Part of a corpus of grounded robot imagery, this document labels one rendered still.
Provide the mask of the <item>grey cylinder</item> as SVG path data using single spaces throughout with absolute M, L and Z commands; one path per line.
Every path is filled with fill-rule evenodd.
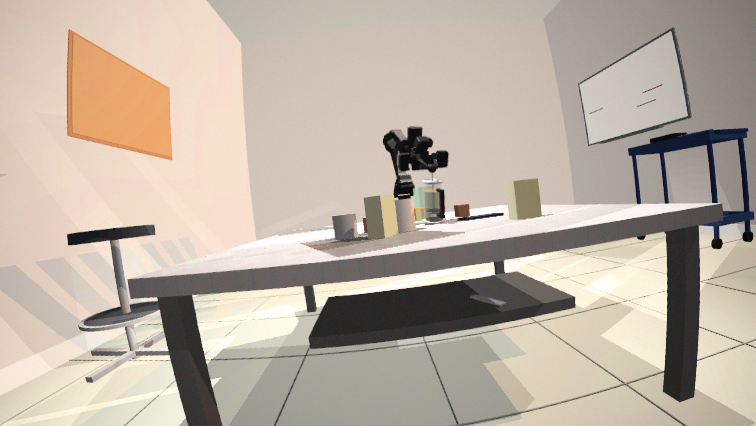
M 358 237 L 356 213 L 332 216 L 334 239 Z

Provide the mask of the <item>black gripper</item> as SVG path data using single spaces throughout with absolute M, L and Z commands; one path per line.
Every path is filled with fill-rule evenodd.
M 409 156 L 411 160 L 409 160 Z M 429 155 L 429 151 L 417 152 L 415 155 L 412 152 L 411 154 L 403 153 L 398 157 L 398 167 L 401 171 L 410 170 L 409 163 L 412 164 L 412 170 L 428 170 L 430 164 L 434 164 L 437 169 L 447 168 L 448 162 L 448 151 L 446 150 L 437 150 L 436 153 L 431 153 L 431 155 Z

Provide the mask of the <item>pale yellow rectangular block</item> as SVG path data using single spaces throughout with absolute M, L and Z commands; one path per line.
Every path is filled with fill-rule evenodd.
M 505 182 L 509 220 L 542 217 L 538 179 Z
M 368 239 L 387 238 L 398 234 L 394 195 L 364 198 Z

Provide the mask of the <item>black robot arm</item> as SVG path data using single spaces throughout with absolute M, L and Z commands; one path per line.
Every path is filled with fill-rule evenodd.
M 401 171 L 398 167 L 399 155 L 403 153 L 411 154 L 411 152 L 415 155 L 417 152 L 427 151 L 434 143 L 431 138 L 422 137 L 422 129 L 423 127 L 418 126 L 407 127 L 407 138 L 400 129 L 391 130 L 384 135 L 383 145 L 391 154 L 397 177 L 394 186 L 394 198 L 398 198 L 398 200 L 410 199 L 411 196 L 414 196 L 413 189 L 415 188 L 411 175 L 406 174 L 406 171 Z

